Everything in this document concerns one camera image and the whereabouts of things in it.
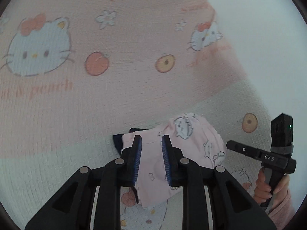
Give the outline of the person's right hand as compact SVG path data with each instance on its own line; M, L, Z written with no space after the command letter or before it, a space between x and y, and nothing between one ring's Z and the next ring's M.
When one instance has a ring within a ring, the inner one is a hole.
M265 174L263 168L261 168L258 173L258 179L256 180L254 199L258 204L261 204L275 195L273 205L278 206L287 196L289 183L290 176L284 175L284 177L279 181L275 190L271 192L272 188L265 182Z

